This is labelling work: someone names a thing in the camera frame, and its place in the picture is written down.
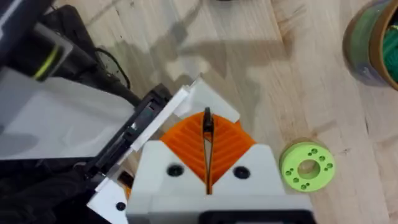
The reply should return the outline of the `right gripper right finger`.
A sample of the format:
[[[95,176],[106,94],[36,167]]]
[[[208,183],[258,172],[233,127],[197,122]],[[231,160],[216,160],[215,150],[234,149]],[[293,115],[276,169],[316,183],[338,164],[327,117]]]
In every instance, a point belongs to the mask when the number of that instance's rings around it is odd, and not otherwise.
[[[283,195],[272,149],[239,124],[213,115],[208,188],[211,195]]]

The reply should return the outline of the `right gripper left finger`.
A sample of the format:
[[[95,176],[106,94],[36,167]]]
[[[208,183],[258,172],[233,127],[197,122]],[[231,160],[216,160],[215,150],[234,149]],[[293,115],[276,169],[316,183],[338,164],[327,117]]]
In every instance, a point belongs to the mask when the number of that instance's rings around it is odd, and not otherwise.
[[[144,144],[132,197],[208,195],[205,140],[209,109],[172,126],[159,140]]]

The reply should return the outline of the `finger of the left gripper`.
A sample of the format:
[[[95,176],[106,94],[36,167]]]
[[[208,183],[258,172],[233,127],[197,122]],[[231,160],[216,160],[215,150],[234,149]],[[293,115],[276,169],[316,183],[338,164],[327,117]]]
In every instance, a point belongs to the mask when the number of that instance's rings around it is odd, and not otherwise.
[[[174,114],[185,119],[193,114],[203,112],[205,108],[231,122],[237,122],[240,114],[202,78],[196,79],[191,85],[184,85],[187,92],[182,102],[174,110]]]
[[[86,206],[112,224],[128,224],[126,208],[131,187],[132,183],[104,179]]]

